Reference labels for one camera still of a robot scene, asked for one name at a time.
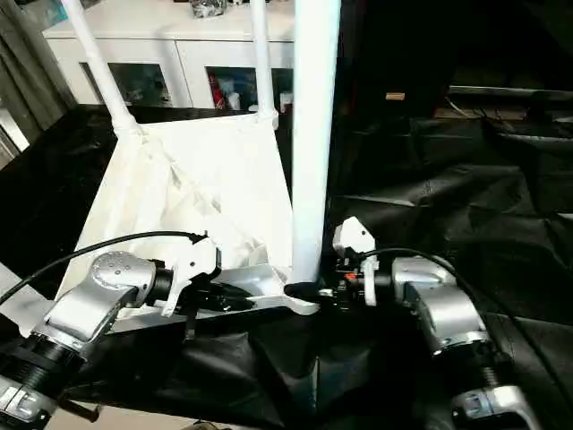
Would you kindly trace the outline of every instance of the white fabric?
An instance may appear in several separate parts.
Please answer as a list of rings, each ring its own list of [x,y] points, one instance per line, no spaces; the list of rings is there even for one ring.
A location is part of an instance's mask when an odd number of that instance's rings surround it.
[[[78,248],[157,229],[207,231],[223,269],[291,266],[292,210],[271,121],[245,115],[141,128],[144,140],[134,134],[118,142]],[[113,249],[169,266],[181,240],[153,237]],[[58,296],[83,280],[93,258],[70,263]]]

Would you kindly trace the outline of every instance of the white drawstring bag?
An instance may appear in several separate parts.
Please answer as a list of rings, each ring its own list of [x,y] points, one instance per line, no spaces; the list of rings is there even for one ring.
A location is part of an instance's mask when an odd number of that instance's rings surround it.
[[[274,134],[277,113],[270,83],[264,0],[253,0],[250,6],[256,20],[253,36],[259,113],[150,125],[136,124],[127,111],[79,1],[62,3],[86,50],[118,136],[77,248],[151,230],[207,231],[222,251],[224,270],[253,268],[252,282],[245,281],[245,271],[240,273],[245,289],[264,296],[259,307],[290,303],[283,286],[292,264],[292,209]],[[100,252],[127,250],[163,260],[168,267],[176,263],[176,244],[181,240],[138,239]],[[94,254],[86,254],[71,261],[58,296],[85,278],[94,258]],[[268,273],[272,281],[260,279],[260,273]],[[149,311],[123,310],[120,317]]]

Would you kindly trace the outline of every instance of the black fabric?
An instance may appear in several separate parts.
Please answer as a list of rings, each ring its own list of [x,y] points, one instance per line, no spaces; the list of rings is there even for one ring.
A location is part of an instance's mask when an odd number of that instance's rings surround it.
[[[353,106],[362,119],[433,116],[450,85],[571,90],[570,2],[358,3]],[[387,100],[389,92],[404,100]]]
[[[220,115],[137,109],[139,121]],[[573,151],[556,125],[397,121],[332,145],[325,270],[333,227],[355,215],[379,245],[450,258],[502,299],[573,390]],[[286,177],[290,132],[278,131]],[[73,249],[113,150],[101,108],[79,108],[0,172],[0,261],[25,275]],[[53,295],[63,269],[35,287]],[[478,304],[546,429],[573,427],[515,328]],[[5,339],[13,336],[0,324]],[[263,428],[449,428],[446,396],[415,319],[376,311],[302,317],[287,310],[109,336],[69,394],[117,406]]]

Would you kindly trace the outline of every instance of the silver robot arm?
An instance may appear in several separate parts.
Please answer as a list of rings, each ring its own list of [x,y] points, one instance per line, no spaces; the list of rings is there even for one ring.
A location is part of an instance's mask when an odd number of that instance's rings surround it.
[[[348,266],[353,255],[373,251],[375,241],[353,217],[337,228],[333,246],[343,260],[342,265]],[[376,288],[381,285],[394,288],[396,300],[417,315],[452,396],[456,422],[476,423],[514,414],[530,430],[542,429],[510,375],[511,363],[497,350],[473,301],[458,287],[450,271],[420,256],[396,258],[389,276],[377,274],[378,268],[377,257],[371,255],[348,278],[354,287],[363,290],[366,305],[376,305]],[[347,291],[353,285],[347,279],[341,284],[348,297]],[[320,294],[336,297],[337,293],[334,288]],[[485,428],[496,427],[488,422]]]
[[[219,274],[220,252],[209,238],[189,246],[173,271],[126,252],[98,257],[83,282],[0,360],[0,429],[44,428],[122,308],[165,304],[162,314],[170,316],[194,280]]]

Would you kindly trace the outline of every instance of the black tarp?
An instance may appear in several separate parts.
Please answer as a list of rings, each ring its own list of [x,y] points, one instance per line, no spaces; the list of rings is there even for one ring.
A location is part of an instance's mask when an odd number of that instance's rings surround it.
[[[103,109],[79,108],[0,172],[0,261],[25,275],[73,249],[114,147]],[[213,115],[141,109],[142,122]],[[450,258],[503,300],[573,389],[573,136],[562,126],[396,121],[337,133],[328,243],[355,215],[379,245]],[[290,176],[289,131],[278,145]],[[325,254],[325,270],[330,255]],[[54,294],[62,272],[36,287]],[[548,429],[571,412],[535,355],[480,301]],[[4,338],[13,327],[4,322]],[[393,305],[313,317],[273,310],[108,337],[69,394],[127,408],[260,427],[433,428],[447,415],[415,320]]]

